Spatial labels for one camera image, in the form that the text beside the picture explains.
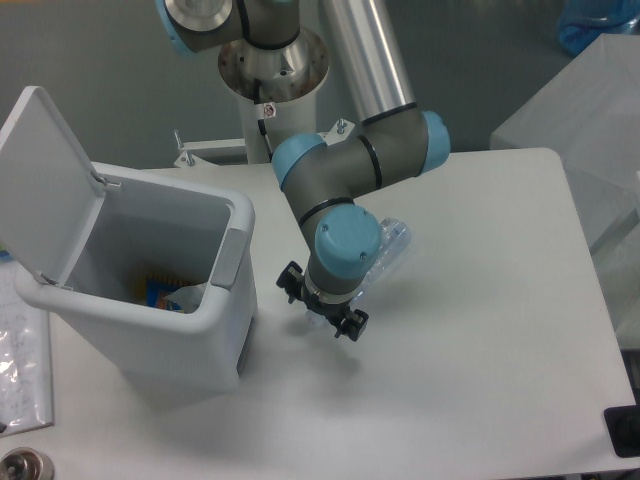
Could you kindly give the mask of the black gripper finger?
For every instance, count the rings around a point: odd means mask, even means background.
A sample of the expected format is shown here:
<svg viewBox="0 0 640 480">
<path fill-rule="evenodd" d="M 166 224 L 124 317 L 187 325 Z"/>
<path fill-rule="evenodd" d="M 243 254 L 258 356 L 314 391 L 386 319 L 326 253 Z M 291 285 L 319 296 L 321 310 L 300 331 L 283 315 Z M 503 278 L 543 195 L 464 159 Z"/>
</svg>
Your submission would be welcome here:
<svg viewBox="0 0 640 480">
<path fill-rule="evenodd" d="M 356 342 L 366 329 L 369 315 L 359 309 L 352 310 L 349 306 L 344 308 L 339 314 L 332 318 L 332 325 L 335 327 L 335 338 L 347 337 L 352 342 Z"/>
<path fill-rule="evenodd" d="M 279 275 L 276 285 L 285 291 L 289 304 L 300 301 L 303 287 L 302 268 L 295 261 L 291 261 Z"/>
</svg>

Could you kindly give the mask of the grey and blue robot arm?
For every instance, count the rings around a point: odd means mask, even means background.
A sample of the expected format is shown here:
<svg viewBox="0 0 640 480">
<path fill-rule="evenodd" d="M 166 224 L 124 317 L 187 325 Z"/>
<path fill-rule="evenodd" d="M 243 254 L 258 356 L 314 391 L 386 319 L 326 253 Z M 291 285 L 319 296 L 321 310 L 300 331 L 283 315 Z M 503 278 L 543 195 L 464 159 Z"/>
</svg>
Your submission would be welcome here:
<svg viewBox="0 0 640 480">
<path fill-rule="evenodd" d="M 227 86 L 252 106 L 252 123 L 310 256 L 290 263 L 277 284 L 357 340 L 368 315 L 351 303 L 383 239 L 360 196 L 440 167 L 450 139 L 442 119 L 418 108 L 382 1 L 328 1 L 361 133 L 329 144 L 294 121 L 278 129 L 270 108 L 308 97 L 328 73 L 323 43 L 300 21 L 296 1 L 160 1 L 159 18 L 175 49 L 220 51 Z"/>
</svg>

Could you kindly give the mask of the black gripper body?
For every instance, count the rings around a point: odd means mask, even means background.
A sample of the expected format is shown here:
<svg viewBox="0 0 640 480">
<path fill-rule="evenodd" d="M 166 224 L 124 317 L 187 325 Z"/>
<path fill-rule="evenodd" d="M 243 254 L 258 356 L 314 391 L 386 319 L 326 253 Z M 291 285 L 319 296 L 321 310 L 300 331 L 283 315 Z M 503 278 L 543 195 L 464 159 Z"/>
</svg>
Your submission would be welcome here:
<svg viewBox="0 0 640 480">
<path fill-rule="evenodd" d="M 355 291 L 333 294 L 321 290 L 308 274 L 303 276 L 300 300 L 306 307 L 327 318 L 331 324 L 361 323 L 361 315 L 353 313 L 350 303 Z"/>
</svg>

